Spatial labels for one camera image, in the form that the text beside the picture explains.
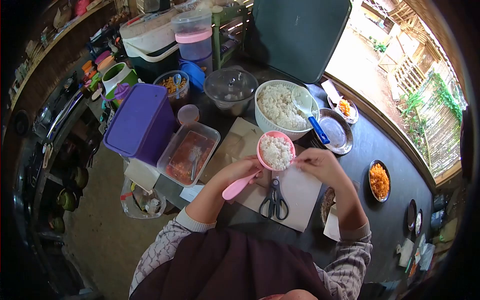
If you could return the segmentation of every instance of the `sleeve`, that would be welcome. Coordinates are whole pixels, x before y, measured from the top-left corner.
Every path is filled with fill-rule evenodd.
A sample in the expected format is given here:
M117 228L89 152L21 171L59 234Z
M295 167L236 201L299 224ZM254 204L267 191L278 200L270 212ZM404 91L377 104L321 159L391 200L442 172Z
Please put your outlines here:
M360 293L367 266L370 263L370 225L352 231L340 231L336 259L324 270L315 265L318 276L334 299L354 300Z
M143 253L137 268L133 273L132 284L130 285L129 296L137 288L140 282L147 277L155 268L171 260L175 255L181 240L192 232L206 232L214 228L215 223L204 224L190 218L185 212L185 208L172 221L169 221L165 227L156 236L152 243Z

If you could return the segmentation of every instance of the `glass lid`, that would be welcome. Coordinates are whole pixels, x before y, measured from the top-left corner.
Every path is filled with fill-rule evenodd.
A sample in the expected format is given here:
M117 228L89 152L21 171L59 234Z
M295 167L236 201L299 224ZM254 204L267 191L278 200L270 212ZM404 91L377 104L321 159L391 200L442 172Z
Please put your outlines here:
M241 67L237 68L212 72L204 82L207 96L219 101L241 101L253 97L258 87L257 79Z

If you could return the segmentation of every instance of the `plate of diced carrot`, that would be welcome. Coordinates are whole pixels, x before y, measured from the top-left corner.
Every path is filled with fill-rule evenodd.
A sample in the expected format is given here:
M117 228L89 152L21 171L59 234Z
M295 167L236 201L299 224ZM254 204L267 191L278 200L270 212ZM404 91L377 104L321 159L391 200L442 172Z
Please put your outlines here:
M335 104L332 102L332 99L328 97L328 104L334 111L341 115L347 123L355 124L359 120L359 112L352 100L343 97L338 104Z
M388 196L390 196L392 182L387 167L382 161L376 159L370 163L368 181L375 199L379 202L387 201Z

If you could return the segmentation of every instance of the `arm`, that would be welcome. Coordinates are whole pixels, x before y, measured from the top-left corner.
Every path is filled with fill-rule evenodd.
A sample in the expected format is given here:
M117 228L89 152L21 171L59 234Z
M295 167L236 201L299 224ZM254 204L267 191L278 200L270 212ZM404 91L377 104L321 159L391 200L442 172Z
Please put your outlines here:
M370 236L371 234L358 241L338 242L335 261L325 270L315 265L325 288L335 299L354 300L358 297L373 248Z
M135 269L129 296L148 274L173 258L182 239L192 232L206 232L215 227L216 217L224 203L222 191L235 180L258 171L257 167L263 168L256 156L250 156L223 168L204 186L192 203L163 227Z
M336 299L356 299L370 263L371 232L355 187L335 156L328 150L310 148L296 158L297 167L311 173L335 190L341 241L336 259L318 275Z
M329 150L309 148L295 159L297 167L335 190L340 230L356 230L368 223L357 191Z

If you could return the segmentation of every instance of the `black-handled scissors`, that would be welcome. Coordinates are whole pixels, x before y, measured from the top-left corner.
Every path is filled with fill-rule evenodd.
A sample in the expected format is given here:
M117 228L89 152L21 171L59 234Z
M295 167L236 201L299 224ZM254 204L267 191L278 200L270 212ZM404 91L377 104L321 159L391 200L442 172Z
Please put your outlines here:
M269 202L268 204L268 216L264 216L262 214L262 209L264 205ZM282 211L282 203L285 205L285 216L281 217ZM278 176L274 176L272 174L272 182L270 183L270 189L268 190L268 194L263 200L262 204L258 208L258 213L265 219L271 219L274 215L278 220L285 220L288 217L289 208L285 199L283 199L282 193L280 192L280 180Z

